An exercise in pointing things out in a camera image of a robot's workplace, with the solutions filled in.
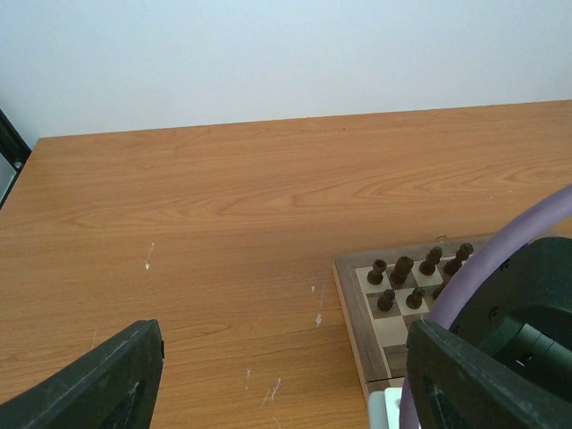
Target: black frame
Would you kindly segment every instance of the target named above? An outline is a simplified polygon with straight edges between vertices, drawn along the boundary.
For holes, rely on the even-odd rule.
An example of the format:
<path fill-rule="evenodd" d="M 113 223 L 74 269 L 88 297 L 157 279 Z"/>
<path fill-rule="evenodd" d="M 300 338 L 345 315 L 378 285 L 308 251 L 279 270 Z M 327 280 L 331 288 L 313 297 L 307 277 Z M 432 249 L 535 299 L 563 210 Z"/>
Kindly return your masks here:
<path fill-rule="evenodd" d="M 18 131 L 12 126 L 4 112 L 0 109 L 0 154 L 8 161 L 8 164 L 14 169 L 15 175 L 10 183 L 10 186 L 6 190 L 2 199 L 0 199 L 0 208 L 4 205 L 5 200 L 8 198 L 8 194 L 12 190 L 14 183 L 20 175 L 21 169 L 28 161 L 29 154 L 31 150 L 26 145 Z"/>

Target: chess piece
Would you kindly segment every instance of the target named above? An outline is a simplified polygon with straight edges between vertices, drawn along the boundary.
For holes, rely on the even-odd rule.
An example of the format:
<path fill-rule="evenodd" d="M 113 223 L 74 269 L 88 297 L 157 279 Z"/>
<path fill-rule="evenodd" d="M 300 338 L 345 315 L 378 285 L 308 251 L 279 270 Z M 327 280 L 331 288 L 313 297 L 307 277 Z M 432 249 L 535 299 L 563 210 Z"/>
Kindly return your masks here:
<path fill-rule="evenodd" d="M 441 261 L 443 251 L 439 246 L 435 246 L 425 256 L 425 261 L 419 265 L 419 272 L 424 275 L 433 275 L 435 266 Z"/>
<path fill-rule="evenodd" d="M 423 304 L 423 296 L 425 295 L 425 290 L 421 288 L 414 288 L 413 291 L 408 295 L 405 303 L 412 310 L 417 310 Z"/>
<path fill-rule="evenodd" d="M 447 264 L 445 264 L 443 271 L 448 275 L 454 275 L 460 269 L 460 267 L 463 266 L 463 261 L 466 261 L 472 253 L 473 246 L 471 244 L 461 244 L 461 247 L 458 248 L 457 253 L 455 254 L 455 258 L 451 259 Z"/>
<path fill-rule="evenodd" d="M 443 292 L 443 289 L 445 289 L 445 286 L 447 286 L 447 281 L 441 283 L 441 286 L 439 286 L 433 290 L 433 299 L 437 300 L 439 298 L 439 295 L 441 295 L 441 292 Z"/>
<path fill-rule="evenodd" d="M 375 259 L 372 271 L 367 273 L 367 281 L 370 284 L 380 284 L 383 280 L 383 272 L 387 268 L 387 264 L 382 259 Z"/>
<path fill-rule="evenodd" d="M 408 278 L 409 273 L 413 268 L 413 259 L 410 257 L 400 257 L 393 267 L 393 271 L 390 275 L 390 280 L 395 284 L 403 284 Z"/>
<path fill-rule="evenodd" d="M 382 296 L 377 300 L 377 307 L 382 311 L 390 311 L 393 307 L 395 292 L 392 289 L 383 291 Z"/>

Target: purple tube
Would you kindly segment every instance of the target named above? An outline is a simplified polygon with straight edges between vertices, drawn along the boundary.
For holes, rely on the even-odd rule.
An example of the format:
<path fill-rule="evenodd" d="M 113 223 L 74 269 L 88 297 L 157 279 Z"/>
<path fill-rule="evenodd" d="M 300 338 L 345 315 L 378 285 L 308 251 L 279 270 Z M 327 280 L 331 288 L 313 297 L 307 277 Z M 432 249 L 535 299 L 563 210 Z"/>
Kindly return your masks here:
<path fill-rule="evenodd" d="M 488 240 L 468 259 L 443 290 L 428 320 L 449 329 L 483 282 L 528 241 L 572 215 L 572 185 L 559 190 L 526 210 Z M 405 374 L 400 403 L 400 428 L 417 429 L 419 419 Z"/>

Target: table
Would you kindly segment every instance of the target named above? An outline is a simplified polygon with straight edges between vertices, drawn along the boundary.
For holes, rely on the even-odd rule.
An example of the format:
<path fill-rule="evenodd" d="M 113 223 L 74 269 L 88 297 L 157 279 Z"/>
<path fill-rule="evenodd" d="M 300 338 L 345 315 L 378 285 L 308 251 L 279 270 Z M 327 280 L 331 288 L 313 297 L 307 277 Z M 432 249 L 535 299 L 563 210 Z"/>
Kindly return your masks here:
<path fill-rule="evenodd" d="M 0 213 L 0 401 L 156 318 L 154 427 L 366 427 L 333 259 L 571 181 L 569 101 L 41 139 Z"/>

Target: chessboard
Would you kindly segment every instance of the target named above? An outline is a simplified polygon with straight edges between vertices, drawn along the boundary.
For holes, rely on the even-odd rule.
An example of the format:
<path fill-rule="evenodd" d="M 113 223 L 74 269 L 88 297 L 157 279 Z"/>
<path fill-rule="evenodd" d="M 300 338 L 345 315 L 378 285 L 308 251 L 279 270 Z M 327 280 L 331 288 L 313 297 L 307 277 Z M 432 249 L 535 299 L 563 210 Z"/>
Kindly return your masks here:
<path fill-rule="evenodd" d="M 336 258 L 333 274 L 366 400 L 373 391 L 403 384 L 409 326 L 429 313 L 433 307 L 433 292 L 451 278 L 445 273 L 444 267 L 455 258 L 461 245 L 469 243 L 473 250 L 477 251 L 489 238 L 445 240 Z M 422 271 L 427 270 L 422 267 L 420 271 L 420 266 L 426 259 L 430 259 L 428 254 L 435 247 L 441 248 L 441 257 L 437 259 L 439 262 L 433 264 L 435 269 L 432 274 L 423 274 Z M 401 276 L 401 280 L 395 282 L 393 279 L 398 277 L 392 276 L 392 272 L 400 258 L 402 261 L 398 269 L 402 270 L 403 260 L 409 263 L 412 260 L 413 266 L 406 267 L 407 277 Z M 378 260 L 385 263 L 377 262 L 378 266 L 381 264 L 385 267 L 383 279 L 379 284 L 372 284 L 368 280 L 368 274 Z M 420 295 L 420 290 L 425 294 L 417 298 L 416 305 L 411 306 L 412 302 L 408 302 L 408 297 L 416 288 L 421 288 L 416 290 L 416 295 Z M 384 292 L 385 297 L 389 296 L 392 302 L 391 308 L 386 311 L 378 307 L 378 300 Z"/>

